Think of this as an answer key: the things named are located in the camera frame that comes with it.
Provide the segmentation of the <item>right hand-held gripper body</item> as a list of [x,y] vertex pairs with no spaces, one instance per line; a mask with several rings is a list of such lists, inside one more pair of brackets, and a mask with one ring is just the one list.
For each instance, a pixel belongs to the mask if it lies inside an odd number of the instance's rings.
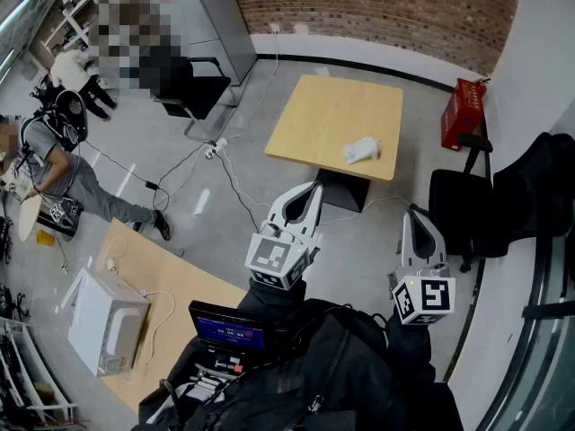
[[403,325],[430,325],[455,311],[456,280],[446,263],[387,276]]

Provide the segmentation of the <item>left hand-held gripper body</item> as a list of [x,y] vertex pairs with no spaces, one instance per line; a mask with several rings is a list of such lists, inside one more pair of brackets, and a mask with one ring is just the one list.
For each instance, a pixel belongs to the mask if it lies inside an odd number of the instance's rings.
[[261,230],[252,235],[244,265],[255,281],[288,291],[314,262],[320,237],[306,226],[298,233],[292,226],[264,220]]

